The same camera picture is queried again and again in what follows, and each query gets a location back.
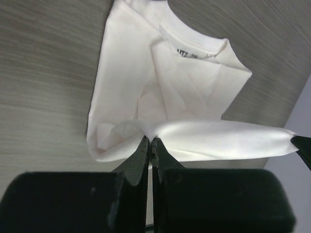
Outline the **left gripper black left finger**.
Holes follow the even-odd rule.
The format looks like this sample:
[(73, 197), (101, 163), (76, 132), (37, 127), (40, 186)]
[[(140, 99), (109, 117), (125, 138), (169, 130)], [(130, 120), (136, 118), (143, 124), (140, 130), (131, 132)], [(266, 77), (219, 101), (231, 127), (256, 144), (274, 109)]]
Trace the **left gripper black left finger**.
[(25, 172), (3, 196), (6, 233), (142, 233), (149, 140), (111, 172)]

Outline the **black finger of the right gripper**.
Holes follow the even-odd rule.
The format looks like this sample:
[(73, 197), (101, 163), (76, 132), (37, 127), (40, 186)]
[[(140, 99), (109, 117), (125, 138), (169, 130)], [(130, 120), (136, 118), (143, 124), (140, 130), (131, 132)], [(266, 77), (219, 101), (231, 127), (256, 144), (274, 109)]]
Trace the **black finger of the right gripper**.
[(304, 136), (294, 136), (291, 143), (298, 148), (296, 152), (306, 166), (311, 170), (311, 138)]

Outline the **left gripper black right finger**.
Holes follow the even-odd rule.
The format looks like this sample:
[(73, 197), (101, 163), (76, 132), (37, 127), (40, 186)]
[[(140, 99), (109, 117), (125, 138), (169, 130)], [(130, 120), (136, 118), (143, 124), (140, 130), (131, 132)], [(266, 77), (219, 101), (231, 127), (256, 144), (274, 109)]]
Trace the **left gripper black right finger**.
[(186, 168), (151, 143), (157, 233), (291, 233), (295, 216), (277, 177), (264, 169)]

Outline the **white coca-cola t-shirt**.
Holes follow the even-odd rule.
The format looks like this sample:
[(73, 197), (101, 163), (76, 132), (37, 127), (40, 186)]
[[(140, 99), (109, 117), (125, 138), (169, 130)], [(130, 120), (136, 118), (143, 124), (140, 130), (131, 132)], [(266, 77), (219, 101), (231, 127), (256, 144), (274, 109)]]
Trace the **white coca-cola t-shirt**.
[(117, 0), (106, 20), (86, 141), (99, 162), (158, 137), (178, 161), (297, 151), (294, 133), (221, 117), (252, 72), (227, 39), (184, 24), (165, 0)]

